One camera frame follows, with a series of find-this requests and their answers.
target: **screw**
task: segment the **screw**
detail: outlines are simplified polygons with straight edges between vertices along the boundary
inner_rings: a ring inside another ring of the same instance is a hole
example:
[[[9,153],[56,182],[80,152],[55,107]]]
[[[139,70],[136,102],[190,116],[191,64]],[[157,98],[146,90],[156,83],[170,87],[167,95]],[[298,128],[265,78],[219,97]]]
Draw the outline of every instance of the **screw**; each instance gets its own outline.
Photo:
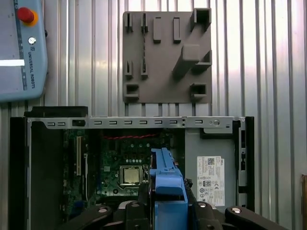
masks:
[[[101,209],[99,209],[99,211],[98,212],[100,212],[100,213],[104,213],[104,212],[106,212],[107,211],[107,209],[106,208],[104,208],[104,207],[102,207]]]
[[[35,37],[30,37],[30,38],[28,39],[28,43],[29,43],[30,45],[33,45],[35,42],[36,42],[36,38],[35,38]]]
[[[213,124],[214,124],[215,126],[219,126],[219,125],[220,125],[220,121],[219,121],[219,120],[214,120],[214,121],[213,121]]]
[[[206,204],[203,203],[203,202],[198,203],[198,205],[199,205],[200,207],[206,207]]]
[[[237,207],[233,207],[231,210],[233,212],[235,212],[235,213],[240,213],[241,212],[241,210],[239,208],[237,208]]]

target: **cable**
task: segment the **cable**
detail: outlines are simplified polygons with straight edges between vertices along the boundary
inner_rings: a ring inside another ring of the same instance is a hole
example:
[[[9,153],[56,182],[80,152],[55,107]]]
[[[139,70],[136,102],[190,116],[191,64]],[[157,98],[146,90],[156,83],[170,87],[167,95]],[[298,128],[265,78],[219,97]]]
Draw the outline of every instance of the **cable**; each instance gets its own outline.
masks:
[[[142,139],[142,138],[150,138],[150,137],[155,137],[158,134],[147,134],[143,136],[121,136],[121,137],[107,137],[107,136],[102,136],[103,139],[106,140],[119,140],[119,139]]]

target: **motherboard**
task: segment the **motherboard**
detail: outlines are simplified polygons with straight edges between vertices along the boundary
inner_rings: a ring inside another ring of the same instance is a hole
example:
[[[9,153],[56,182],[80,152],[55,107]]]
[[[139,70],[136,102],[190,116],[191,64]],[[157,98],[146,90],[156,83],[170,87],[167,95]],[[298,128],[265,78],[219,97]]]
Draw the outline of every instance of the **motherboard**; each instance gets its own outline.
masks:
[[[168,130],[139,135],[69,129],[64,131],[63,222],[85,209],[137,199],[141,183],[148,181],[151,149],[171,148]]]

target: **metal wall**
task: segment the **metal wall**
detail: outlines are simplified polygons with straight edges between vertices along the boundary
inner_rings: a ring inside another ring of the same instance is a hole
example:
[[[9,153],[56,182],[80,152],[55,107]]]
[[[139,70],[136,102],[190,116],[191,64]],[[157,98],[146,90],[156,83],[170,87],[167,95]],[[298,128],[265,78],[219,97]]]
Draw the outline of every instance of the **metal wall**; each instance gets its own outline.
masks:
[[[307,173],[306,5],[305,0],[44,1],[46,94],[39,100],[1,105],[0,228],[7,229],[9,117],[22,116],[35,105],[86,105],[93,116],[255,116],[256,211],[289,229],[302,229],[300,175]],[[209,6],[212,105],[125,105],[123,12]]]

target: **emergency stop button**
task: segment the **emergency stop button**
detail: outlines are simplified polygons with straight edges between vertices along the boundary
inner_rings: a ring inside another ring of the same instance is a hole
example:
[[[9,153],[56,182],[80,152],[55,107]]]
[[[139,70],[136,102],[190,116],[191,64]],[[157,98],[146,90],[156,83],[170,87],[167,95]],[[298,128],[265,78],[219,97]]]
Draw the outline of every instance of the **emergency stop button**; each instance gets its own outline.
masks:
[[[17,18],[24,23],[32,23],[35,19],[34,13],[27,7],[21,7],[17,10]]]

